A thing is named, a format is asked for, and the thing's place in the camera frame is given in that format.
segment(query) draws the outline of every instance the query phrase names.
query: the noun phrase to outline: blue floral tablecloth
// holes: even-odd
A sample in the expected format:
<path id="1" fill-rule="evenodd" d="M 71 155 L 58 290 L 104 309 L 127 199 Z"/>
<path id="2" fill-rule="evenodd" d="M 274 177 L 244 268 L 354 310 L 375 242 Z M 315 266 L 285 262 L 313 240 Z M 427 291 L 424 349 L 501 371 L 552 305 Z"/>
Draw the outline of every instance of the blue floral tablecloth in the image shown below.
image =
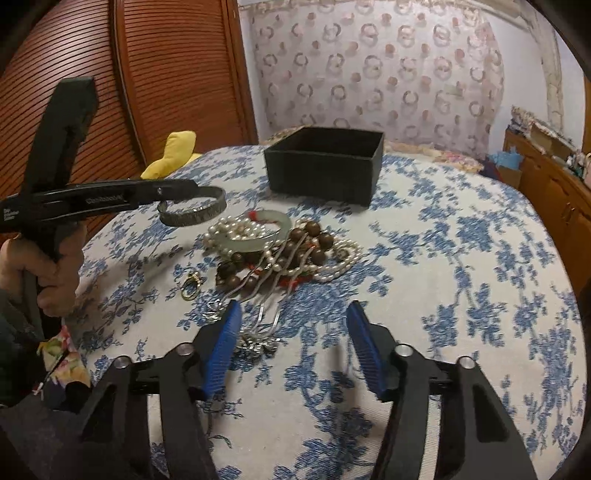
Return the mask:
<path id="1" fill-rule="evenodd" d="M 201 405 L 222 479 L 369 479 L 390 405 L 363 381 L 345 326 L 353 299 L 427 357 L 476 358 L 540 480 L 570 452 L 586 382 L 579 312 L 554 244 L 519 192 L 385 155 L 369 209 L 280 196 L 267 188 L 259 146 L 212 151 L 173 177 L 224 187 L 224 215 L 266 208 L 309 216 L 364 247 L 340 279 L 300 286 L 281 318 L 286 344 L 275 358 L 234 362 L 225 390 Z M 218 259 L 202 247 L 214 223 L 168 228 L 150 205 L 118 215 L 89 242 L 69 324 L 94 380 L 119 355 L 145 360 L 193 339 L 216 295 Z M 192 269 L 207 281 L 189 303 L 179 288 Z M 150 399 L 152 449 L 165 469 L 157 402 Z M 438 413 L 433 402 L 423 478 L 433 476 Z"/>

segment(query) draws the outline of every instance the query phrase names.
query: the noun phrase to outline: gold ring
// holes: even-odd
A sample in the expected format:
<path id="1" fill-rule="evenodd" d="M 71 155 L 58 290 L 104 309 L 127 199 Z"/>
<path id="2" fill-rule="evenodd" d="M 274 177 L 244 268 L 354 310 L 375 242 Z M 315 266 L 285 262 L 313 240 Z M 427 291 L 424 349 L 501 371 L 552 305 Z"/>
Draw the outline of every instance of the gold ring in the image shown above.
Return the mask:
<path id="1" fill-rule="evenodd" d="M 197 298 L 197 296 L 199 295 L 199 293 L 201 292 L 201 285 L 203 284 L 203 281 L 201 280 L 201 277 L 199 277 L 197 272 L 193 272 L 190 273 L 187 280 L 185 280 L 185 282 L 183 283 L 183 286 L 181 288 L 181 296 L 183 298 L 183 300 L 186 301 L 193 301 Z M 193 285 L 195 287 L 195 291 L 191 294 L 187 293 L 187 289 L 190 285 Z"/>

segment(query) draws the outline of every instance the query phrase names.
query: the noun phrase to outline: human hand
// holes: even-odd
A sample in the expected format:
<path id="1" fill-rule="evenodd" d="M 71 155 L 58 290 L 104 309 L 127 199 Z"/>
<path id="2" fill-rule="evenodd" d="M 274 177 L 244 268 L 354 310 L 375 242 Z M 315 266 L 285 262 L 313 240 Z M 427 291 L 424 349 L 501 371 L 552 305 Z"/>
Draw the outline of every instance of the human hand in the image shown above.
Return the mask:
<path id="1" fill-rule="evenodd" d="M 74 306 L 80 283 L 78 271 L 84 263 L 85 240 L 86 226 L 79 225 L 60 244 L 61 258 L 57 263 L 30 240 L 7 240 L 0 248 L 0 289 L 6 291 L 11 300 L 22 303 L 22 273 L 27 270 L 43 287 L 37 296 L 39 308 L 50 317 L 67 315 Z"/>

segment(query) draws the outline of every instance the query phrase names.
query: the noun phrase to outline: silver bolt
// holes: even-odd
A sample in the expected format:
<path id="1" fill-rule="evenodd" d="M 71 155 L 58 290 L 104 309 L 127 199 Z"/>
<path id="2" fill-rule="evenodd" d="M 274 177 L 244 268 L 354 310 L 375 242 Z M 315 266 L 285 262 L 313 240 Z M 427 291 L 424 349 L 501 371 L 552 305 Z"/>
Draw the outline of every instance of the silver bolt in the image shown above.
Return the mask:
<path id="1" fill-rule="evenodd" d="M 193 353 L 194 351 L 195 351 L 195 349 L 193 348 L 193 345 L 191 345 L 190 343 L 181 343 L 177 347 L 177 353 L 180 356 L 191 355 L 191 353 Z"/>
<path id="2" fill-rule="evenodd" d="M 115 359 L 115 368 L 127 368 L 131 364 L 131 359 L 128 356 L 118 356 Z"/>
<path id="3" fill-rule="evenodd" d="M 463 356 L 459 360 L 459 364 L 467 370 L 471 370 L 476 366 L 476 362 L 469 356 Z"/>
<path id="4" fill-rule="evenodd" d="M 398 356 L 411 356 L 413 354 L 413 347 L 401 343 L 394 349 Z"/>

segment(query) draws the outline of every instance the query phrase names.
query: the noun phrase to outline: cardboard box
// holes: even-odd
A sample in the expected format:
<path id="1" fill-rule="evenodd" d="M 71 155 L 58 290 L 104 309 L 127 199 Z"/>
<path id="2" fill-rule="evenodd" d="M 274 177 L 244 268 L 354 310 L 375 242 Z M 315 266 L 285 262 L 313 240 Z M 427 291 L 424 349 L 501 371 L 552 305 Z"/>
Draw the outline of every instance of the cardboard box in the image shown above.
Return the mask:
<path id="1" fill-rule="evenodd" d="M 382 132 L 305 127 L 265 150 L 269 187 L 368 207 L 383 153 Z"/>
<path id="2" fill-rule="evenodd" d="M 506 167 L 497 167 L 497 169 L 499 170 L 503 183 L 513 187 L 515 190 L 519 190 L 521 170 L 513 170 Z"/>

